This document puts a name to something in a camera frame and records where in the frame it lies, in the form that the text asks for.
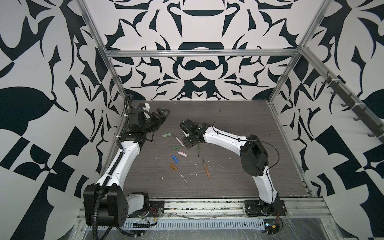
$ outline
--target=black and white patterned wall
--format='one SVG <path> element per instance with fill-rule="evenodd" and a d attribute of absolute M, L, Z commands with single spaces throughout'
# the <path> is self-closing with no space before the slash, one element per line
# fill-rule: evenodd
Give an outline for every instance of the black and white patterned wall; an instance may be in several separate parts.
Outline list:
<path fill-rule="evenodd" d="M 99 176 L 123 100 L 73 0 L 0 3 L 2 239 L 59 239 Z"/>
<path fill-rule="evenodd" d="M 321 1 L 86 0 L 109 50 L 296 48 Z M 287 56 L 119 58 L 135 99 L 267 99 Z"/>
<path fill-rule="evenodd" d="M 336 0 L 310 49 L 383 118 L 384 4 Z M 384 237 L 384 145 L 303 57 L 274 101 L 314 194 L 324 197 L 344 237 Z"/>

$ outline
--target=white scratch mark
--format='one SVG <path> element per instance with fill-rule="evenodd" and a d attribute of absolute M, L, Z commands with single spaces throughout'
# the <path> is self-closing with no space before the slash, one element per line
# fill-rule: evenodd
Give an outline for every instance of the white scratch mark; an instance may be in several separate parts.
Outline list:
<path fill-rule="evenodd" d="M 184 177 L 183 177 L 183 179 L 184 179 L 185 183 L 188 185 L 187 180 Z"/>

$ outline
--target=clear plastic sheet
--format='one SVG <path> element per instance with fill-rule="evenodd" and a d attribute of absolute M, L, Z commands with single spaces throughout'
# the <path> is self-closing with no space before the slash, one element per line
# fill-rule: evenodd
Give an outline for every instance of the clear plastic sheet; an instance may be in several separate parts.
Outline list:
<path fill-rule="evenodd" d="M 260 230 L 233 229 L 233 230 L 152 230 L 137 237 L 142 240 L 324 240 L 328 239 L 320 218 L 286 218 L 283 219 L 283 229 L 275 235 L 267 235 Z M 92 229 L 87 228 L 84 240 L 92 240 Z M 119 233 L 115 228 L 106 237 L 106 240 L 134 239 Z"/>

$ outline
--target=brown table surface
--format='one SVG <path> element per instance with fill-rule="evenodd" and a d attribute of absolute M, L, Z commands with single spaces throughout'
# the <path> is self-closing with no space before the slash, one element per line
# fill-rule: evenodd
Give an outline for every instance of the brown table surface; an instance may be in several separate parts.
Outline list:
<path fill-rule="evenodd" d="M 172 132 L 181 140 L 180 122 L 189 118 L 193 122 L 216 122 L 215 127 L 223 131 L 228 124 L 230 133 L 241 136 L 254 134 L 271 143 L 280 153 L 280 162 L 270 170 L 275 189 L 280 196 L 306 195 L 266 101 L 154 101 L 149 104 L 150 112 L 163 108 L 169 109 L 170 115 L 155 133 L 154 141 L 146 141 L 134 160 L 124 183 L 125 194 L 148 192 L 151 198 L 258 196 L 252 176 L 243 171 L 240 157 L 234 152 L 208 143 L 201 144 L 200 157 L 197 156 L 197 145 L 190 149 L 185 146 L 176 151 L 171 149 L 180 144 L 174 137 L 162 135 Z M 272 166 L 277 161 L 276 151 L 267 144 L 263 145 L 269 154 L 269 166 Z M 188 156 L 183 157 L 178 151 Z M 172 159 L 173 154 L 179 160 L 178 164 Z M 211 179 L 207 178 L 202 157 Z M 169 167 L 169 163 L 178 170 Z"/>

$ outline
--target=blue marker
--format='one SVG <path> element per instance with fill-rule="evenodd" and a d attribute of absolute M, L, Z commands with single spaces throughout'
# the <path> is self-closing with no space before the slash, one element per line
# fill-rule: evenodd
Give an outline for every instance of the blue marker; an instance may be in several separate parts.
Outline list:
<path fill-rule="evenodd" d="M 178 159 L 175 157 L 175 155 L 172 155 L 173 160 L 175 160 L 176 163 L 179 163 Z"/>

